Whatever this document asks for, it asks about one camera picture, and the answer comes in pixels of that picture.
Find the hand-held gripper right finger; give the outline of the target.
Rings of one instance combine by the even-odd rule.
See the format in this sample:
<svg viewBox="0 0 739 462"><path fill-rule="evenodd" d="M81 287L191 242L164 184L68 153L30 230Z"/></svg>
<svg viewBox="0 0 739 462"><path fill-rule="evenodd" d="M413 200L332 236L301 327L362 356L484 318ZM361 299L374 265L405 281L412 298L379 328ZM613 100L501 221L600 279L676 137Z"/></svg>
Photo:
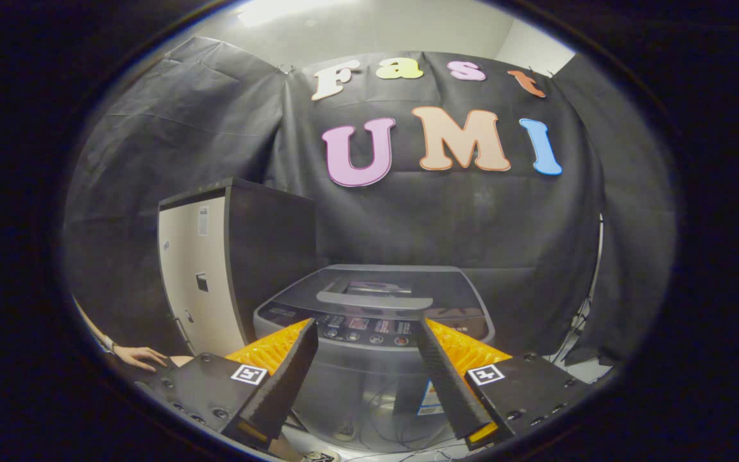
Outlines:
<svg viewBox="0 0 739 462"><path fill-rule="evenodd" d="M538 354L507 354L428 318L416 344L452 432L470 450L524 438L595 389Z"/></svg>

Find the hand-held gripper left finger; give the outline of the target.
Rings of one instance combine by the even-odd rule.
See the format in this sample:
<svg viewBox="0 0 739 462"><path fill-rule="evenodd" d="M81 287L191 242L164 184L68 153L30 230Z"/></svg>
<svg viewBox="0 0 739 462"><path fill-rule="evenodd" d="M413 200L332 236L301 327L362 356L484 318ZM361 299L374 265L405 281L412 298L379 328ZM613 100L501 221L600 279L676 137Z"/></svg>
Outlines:
<svg viewBox="0 0 739 462"><path fill-rule="evenodd" d="M246 453L282 433L319 348L308 318L226 356L202 353L142 380L142 395L196 432Z"/></svg>

